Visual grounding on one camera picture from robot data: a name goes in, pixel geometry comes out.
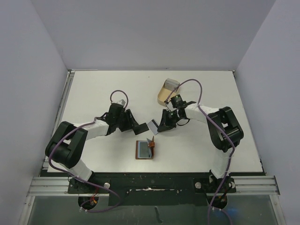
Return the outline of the black credit card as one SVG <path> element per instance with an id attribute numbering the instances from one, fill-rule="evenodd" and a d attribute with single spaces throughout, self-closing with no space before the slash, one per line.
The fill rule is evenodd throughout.
<path id="1" fill-rule="evenodd" d="M 149 128 L 148 128 L 146 123 L 138 124 L 138 125 L 133 126 L 133 131 L 134 131 L 135 135 L 139 135 L 139 134 L 144 133 L 148 130 L 149 130 Z"/>

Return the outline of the silver striped credit card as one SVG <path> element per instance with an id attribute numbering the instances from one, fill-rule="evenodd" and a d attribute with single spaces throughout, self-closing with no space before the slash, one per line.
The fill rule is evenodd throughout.
<path id="1" fill-rule="evenodd" d="M 149 130 L 151 130 L 154 135 L 158 134 L 158 124 L 154 119 L 152 119 L 150 122 L 148 122 L 147 126 L 148 126 Z"/>

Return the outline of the brown leather card holder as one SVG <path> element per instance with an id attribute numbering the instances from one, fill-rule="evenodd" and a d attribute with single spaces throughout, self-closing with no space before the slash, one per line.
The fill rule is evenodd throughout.
<path id="1" fill-rule="evenodd" d="M 136 141 L 135 158 L 140 160 L 151 160 L 154 158 L 155 139 Z"/>

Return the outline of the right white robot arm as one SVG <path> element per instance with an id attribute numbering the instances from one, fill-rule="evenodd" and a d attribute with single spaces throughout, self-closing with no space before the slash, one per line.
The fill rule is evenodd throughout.
<path id="1" fill-rule="evenodd" d="M 196 120 L 207 124 L 210 139 L 216 148 L 211 173 L 214 177 L 209 179 L 211 190 L 218 192 L 225 187 L 224 177 L 230 173 L 230 164 L 235 148 L 244 137 L 244 132 L 233 112 L 226 106 L 211 108 L 201 106 L 195 101 L 186 102 L 180 95 L 171 98 L 173 111 L 164 109 L 162 119 L 157 128 L 164 132 L 177 127 L 180 120 Z"/>

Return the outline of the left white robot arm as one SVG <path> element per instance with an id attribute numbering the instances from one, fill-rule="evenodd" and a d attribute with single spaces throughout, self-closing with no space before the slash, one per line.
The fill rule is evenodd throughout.
<path id="1" fill-rule="evenodd" d="M 91 178 L 92 170 L 81 160 L 85 142 L 108 136 L 116 129 L 121 132 L 133 130 L 137 135 L 141 132 L 141 126 L 131 110 L 120 103 L 112 103 L 108 112 L 85 124 L 75 125 L 64 121 L 59 124 L 45 149 L 49 166 L 79 180 L 79 188 L 89 193 L 96 184 Z"/>

